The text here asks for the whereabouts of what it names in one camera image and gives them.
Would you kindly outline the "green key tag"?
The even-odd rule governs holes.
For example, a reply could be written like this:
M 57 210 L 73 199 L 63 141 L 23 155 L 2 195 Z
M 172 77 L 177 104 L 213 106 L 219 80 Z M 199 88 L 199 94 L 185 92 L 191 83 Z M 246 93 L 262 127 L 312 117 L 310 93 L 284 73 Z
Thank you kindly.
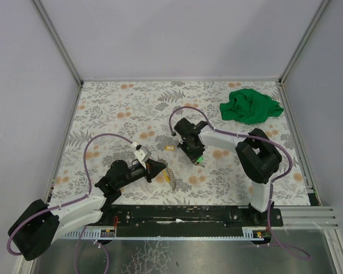
M 203 156 L 199 157 L 199 158 L 196 160 L 196 165 L 201 166 L 201 167 L 204 167 L 204 166 L 205 166 L 205 165 L 204 165 L 204 157 L 203 157 Z

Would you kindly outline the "patterned bracelet keyring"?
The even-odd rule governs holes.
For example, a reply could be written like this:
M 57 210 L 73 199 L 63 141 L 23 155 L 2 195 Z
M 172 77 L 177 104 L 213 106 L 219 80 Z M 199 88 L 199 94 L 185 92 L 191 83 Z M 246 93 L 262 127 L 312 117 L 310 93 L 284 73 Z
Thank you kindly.
M 175 175 L 174 175 L 174 173 L 170 167 L 166 167 L 165 170 L 168 172 L 169 177 L 170 177 L 170 183 L 169 184 L 171 186 L 171 189 L 173 191 L 175 191 L 176 187 L 177 187 L 177 181 L 176 181 Z

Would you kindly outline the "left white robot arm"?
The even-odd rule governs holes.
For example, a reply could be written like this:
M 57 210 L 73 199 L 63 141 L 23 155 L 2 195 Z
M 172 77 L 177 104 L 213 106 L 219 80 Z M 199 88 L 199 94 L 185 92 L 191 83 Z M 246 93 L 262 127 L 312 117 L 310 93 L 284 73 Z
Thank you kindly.
M 9 228 L 7 250 L 14 256 L 34 260 L 63 235 L 88 224 L 103 220 L 112 203 L 121 196 L 121 188 L 139 179 L 151 182 L 167 165 L 148 159 L 128 166 L 123 160 L 114 161 L 103 176 L 85 195 L 67 202 L 46 204 L 33 201 Z

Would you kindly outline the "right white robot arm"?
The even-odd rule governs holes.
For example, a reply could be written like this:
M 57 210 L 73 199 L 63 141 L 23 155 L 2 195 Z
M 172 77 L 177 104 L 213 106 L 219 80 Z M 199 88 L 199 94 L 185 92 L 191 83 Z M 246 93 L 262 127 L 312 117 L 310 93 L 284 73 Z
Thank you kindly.
M 198 124 L 182 118 L 171 129 L 179 140 L 178 147 L 195 165 L 206 146 L 236 152 L 246 176 L 252 181 L 250 205 L 259 212 L 269 208 L 271 176 L 279 169 L 282 156 L 265 133 L 256 128 L 247 135 L 212 128 L 208 122 Z

